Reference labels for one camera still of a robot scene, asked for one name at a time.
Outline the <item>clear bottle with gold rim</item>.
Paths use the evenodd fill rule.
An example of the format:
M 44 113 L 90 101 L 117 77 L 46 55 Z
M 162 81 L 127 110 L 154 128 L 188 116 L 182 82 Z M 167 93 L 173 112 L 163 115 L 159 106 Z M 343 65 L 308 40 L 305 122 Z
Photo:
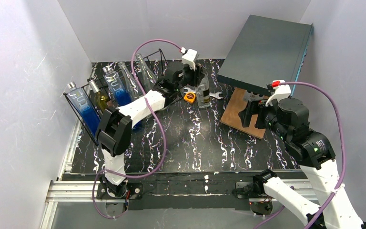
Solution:
M 151 68 L 147 65 L 144 57 L 140 53 L 137 53 L 135 57 L 141 69 L 143 87 L 146 92 L 149 92 L 154 87 L 158 77 L 152 72 Z

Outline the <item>clear bottle with black cap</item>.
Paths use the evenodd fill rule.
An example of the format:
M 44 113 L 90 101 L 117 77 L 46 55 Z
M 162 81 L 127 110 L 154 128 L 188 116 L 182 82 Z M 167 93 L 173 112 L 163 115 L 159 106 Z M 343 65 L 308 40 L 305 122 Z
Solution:
M 196 96 L 199 108 L 207 108 L 210 106 L 209 80 L 205 76 L 197 86 Z

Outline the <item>blue square glass bottle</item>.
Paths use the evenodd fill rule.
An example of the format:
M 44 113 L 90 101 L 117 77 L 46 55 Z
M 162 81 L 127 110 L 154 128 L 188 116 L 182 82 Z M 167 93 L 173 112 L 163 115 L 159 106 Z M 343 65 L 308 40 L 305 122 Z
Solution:
M 114 71 L 110 66 L 103 67 L 103 71 L 105 81 L 118 105 L 124 106 L 130 104 L 132 100 L 125 87 L 126 82 L 122 82 L 122 79 L 118 72 Z

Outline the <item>dark green wine bottle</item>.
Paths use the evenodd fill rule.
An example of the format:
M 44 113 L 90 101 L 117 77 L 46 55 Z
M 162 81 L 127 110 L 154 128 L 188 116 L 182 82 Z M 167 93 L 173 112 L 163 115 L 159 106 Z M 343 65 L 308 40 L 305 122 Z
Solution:
M 93 78 L 87 79 L 87 82 L 94 93 L 96 106 L 98 107 L 100 112 L 103 113 L 106 108 L 112 105 L 110 97 L 108 96 L 108 94 L 101 92 L 101 89 L 98 87 Z

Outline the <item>blue bottle with silver cap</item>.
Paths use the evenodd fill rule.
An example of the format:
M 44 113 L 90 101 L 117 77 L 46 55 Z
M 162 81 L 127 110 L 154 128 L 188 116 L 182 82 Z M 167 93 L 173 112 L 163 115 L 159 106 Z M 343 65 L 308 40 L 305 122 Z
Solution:
M 68 83 L 67 87 L 69 92 L 65 93 L 66 100 L 76 113 L 91 140 L 97 146 L 98 141 L 95 134 L 99 127 L 100 117 L 95 107 L 82 87 L 77 87 L 75 82 Z

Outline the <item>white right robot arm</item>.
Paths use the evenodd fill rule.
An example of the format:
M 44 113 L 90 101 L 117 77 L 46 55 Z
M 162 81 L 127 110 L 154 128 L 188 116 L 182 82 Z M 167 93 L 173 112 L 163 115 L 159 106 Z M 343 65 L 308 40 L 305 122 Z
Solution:
M 327 137 L 309 127 L 309 110 L 295 98 L 253 100 L 239 113 L 242 125 L 257 115 L 255 127 L 269 129 L 306 174 L 318 199 L 315 204 L 285 184 L 272 170 L 253 176 L 251 183 L 238 182 L 238 198 L 272 197 L 310 229 L 366 229 L 340 183 L 336 156 Z

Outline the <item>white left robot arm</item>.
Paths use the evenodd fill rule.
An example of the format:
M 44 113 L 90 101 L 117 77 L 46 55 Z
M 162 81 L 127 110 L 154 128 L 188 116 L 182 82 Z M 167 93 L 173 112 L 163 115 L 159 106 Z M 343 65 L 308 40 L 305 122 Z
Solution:
M 197 86 L 204 77 L 200 63 L 190 66 L 172 62 L 146 95 L 128 105 L 105 109 L 95 136 L 104 156 L 103 174 L 108 187 L 116 188 L 129 177 L 124 170 L 124 153 L 131 144 L 132 128 L 153 112 L 168 107 L 185 86 Z

